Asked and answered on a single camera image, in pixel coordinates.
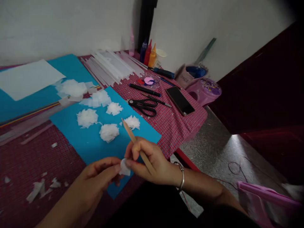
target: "paint bottle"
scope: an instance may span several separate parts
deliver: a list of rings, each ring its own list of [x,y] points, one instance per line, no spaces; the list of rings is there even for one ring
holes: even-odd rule
[[[147,39],[145,39],[144,43],[142,44],[142,48],[140,50],[139,61],[142,62],[142,63],[145,61],[146,50],[147,50]]]
[[[150,40],[150,44],[146,50],[146,54],[145,54],[145,61],[143,62],[144,65],[148,65],[149,63],[149,59],[150,59],[150,54],[151,54],[151,49],[152,49],[152,39]]]
[[[155,60],[156,60],[156,44],[154,44],[154,48],[151,51],[148,67],[154,68]]]
[[[129,41],[129,55],[134,56],[135,43],[134,43],[134,35],[133,35],[133,27],[131,27],[131,35]]]

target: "pink bag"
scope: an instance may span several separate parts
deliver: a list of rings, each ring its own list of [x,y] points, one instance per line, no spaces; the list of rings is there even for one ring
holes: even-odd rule
[[[177,83],[184,89],[188,88],[189,86],[191,86],[192,84],[196,83],[197,81],[199,81],[201,79],[201,78],[195,79],[191,74],[189,74],[186,71],[186,67],[190,67],[190,66],[197,66],[197,65],[184,64],[175,72],[174,80],[177,81]]]

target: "pen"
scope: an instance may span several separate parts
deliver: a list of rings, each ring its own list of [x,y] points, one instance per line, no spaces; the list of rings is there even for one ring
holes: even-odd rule
[[[159,100],[159,99],[157,99],[157,98],[154,98],[153,96],[150,96],[150,95],[148,95],[147,93],[142,92],[141,94],[144,95],[144,96],[146,96],[146,97],[148,97],[148,98],[150,98],[150,99],[152,99],[152,100],[154,100],[154,101],[156,101],[156,102],[158,102],[158,103],[161,103],[162,105],[165,105],[165,106],[167,106],[167,107],[169,107],[169,108],[172,108],[171,105],[166,104],[165,102],[163,102],[163,101],[161,101],[161,100]]]
[[[171,85],[171,86],[175,86],[175,87],[177,87],[179,90],[181,90],[181,88],[180,88],[180,87],[178,87],[178,86],[176,86],[176,85],[172,84],[171,82],[167,81],[167,80],[166,80],[166,79],[164,79],[163,77],[159,77],[159,79],[160,79],[160,80],[163,80],[164,82],[168,83],[169,85]]]
[[[169,78],[169,79],[174,79],[174,73],[170,72],[170,71],[166,71],[166,70],[163,70],[163,69],[159,69],[159,68],[153,68],[151,69],[153,72],[157,73],[157,74],[160,74],[162,76],[165,76],[166,78]]]

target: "yellow glue bottle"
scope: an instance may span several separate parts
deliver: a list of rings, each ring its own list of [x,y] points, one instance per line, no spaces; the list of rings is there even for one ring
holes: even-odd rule
[[[154,48],[151,51],[148,67],[154,68],[155,60],[156,60],[156,44],[154,44]]]

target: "white wall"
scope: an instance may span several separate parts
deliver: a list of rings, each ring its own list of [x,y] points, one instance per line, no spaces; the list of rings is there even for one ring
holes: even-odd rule
[[[0,65],[137,44],[140,0],[1,0]]]
[[[0,65],[84,55],[91,48],[137,44],[141,0],[2,0]],[[287,28],[293,18],[280,0],[159,0],[151,38],[175,71],[192,63],[213,37],[204,64],[218,81]]]
[[[218,81],[293,21],[280,0],[159,0],[151,38],[168,54],[163,68],[175,71],[216,37],[204,64]]]
[[[239,0],[219,23],[214,33],[217,40],[203,61],[211,79],[223,78],[292,22],[279,0]]]
[[[152,44],[166,51],[162,67],[175,72],[194,62],[213,38],[218,23],[237,0],[159,0],[154,10]]]

